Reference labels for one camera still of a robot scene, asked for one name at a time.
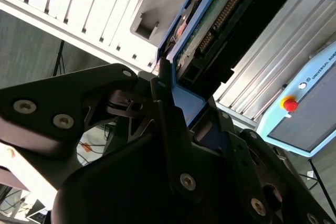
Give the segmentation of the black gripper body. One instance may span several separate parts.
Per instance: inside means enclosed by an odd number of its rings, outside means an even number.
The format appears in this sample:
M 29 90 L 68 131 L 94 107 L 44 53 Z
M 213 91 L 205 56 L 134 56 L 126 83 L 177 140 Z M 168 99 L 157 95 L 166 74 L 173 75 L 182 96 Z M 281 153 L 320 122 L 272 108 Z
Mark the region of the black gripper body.
M 53 223 L 253 223 L 228 162 L 207 148 L 193 146 L 204 191 L 198 203 L 173 192 L 162 146 L 151 137 L 74 172 L 59 189 Z

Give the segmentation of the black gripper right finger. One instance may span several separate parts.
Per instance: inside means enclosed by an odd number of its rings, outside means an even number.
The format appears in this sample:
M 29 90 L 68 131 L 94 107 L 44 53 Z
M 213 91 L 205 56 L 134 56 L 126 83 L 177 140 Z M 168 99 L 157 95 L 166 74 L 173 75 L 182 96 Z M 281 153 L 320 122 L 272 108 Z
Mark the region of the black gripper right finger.
M 207 103 L 207 148 L 216 153 L 210 186 L 225 223 L 333 223 L 302 180 L 252 130 Z

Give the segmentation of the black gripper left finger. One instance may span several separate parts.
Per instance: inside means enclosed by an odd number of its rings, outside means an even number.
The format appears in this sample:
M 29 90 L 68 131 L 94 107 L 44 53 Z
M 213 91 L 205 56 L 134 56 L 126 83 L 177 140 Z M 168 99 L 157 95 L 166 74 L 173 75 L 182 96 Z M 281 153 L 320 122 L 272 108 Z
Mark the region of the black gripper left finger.
M 134 73 L 114 63 L 1 90 L 1 141 L 40 158 L 51 170 L 67 167 L 84 132 L 121 117 L 129 121 L 126 149 L 134 142 L 159 142 L 169 189 L 198 194 L 190 135 L 173 101 L 172 66 L 159 74 Z

